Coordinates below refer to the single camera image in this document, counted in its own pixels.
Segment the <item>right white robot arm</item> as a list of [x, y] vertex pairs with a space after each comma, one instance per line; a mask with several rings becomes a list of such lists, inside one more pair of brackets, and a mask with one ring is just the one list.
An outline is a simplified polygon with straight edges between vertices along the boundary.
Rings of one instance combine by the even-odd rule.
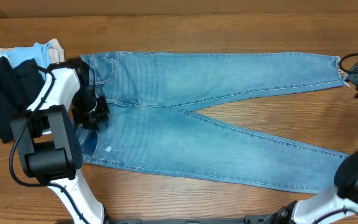
[[[345, 82], [356, 86], [358, 98], [358, 62], [351, 70], [342, 63], [345, 59], [358, 57], [358, 53], [344, 56], [339, 68], [345, 72]], [[334, 185], [307, 200], [293, 201], [271, 215], [248, 215], [239, 223], [333, 223], [353, 215], [358, 216], [358, 151], [339, 166]]]

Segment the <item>blue denim jeans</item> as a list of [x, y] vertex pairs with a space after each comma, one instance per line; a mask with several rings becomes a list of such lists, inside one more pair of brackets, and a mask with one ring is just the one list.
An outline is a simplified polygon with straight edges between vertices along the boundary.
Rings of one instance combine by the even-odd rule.
[[77, 130], [86, 163], [316, 194], [333, 184], [346, 158], [200, 114], [238, 100], [343, 86], [337, 56], [105, 52], [82, 59], [110, 110], [96, 130]]

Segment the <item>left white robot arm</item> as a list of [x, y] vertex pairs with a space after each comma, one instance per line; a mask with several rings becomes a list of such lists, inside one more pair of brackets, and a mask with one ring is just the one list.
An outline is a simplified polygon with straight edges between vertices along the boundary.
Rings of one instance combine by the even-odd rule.
[[9, 173], [25, 187], [47, 187], [69, 211], [74, 223], [112, 223], [90, 190], [81, 167], [83, 155], [75, 126], [95, 130], [110, 113], [96, 96], [93, 69], [81, 58], [52, 63], [38, 97], [11, 119], [14, 144]]

